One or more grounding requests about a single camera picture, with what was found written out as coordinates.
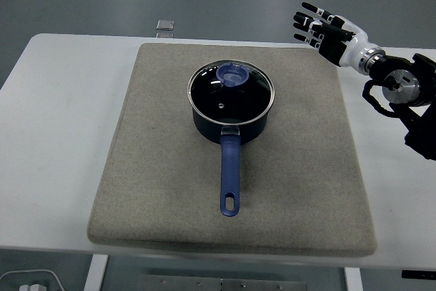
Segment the robot hand, white shell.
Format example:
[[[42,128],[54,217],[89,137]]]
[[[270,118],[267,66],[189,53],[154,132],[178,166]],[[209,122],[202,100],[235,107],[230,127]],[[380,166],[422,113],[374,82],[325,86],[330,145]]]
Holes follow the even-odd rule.
[[[316,49],[323,58],[338,67],[352,67],[363,75],[369,59],[384,55],[384,50],[369,41],[368,35],[348,19],[303,2],[311,14],[297,12],[294,28],[300,33],[294,38]]]

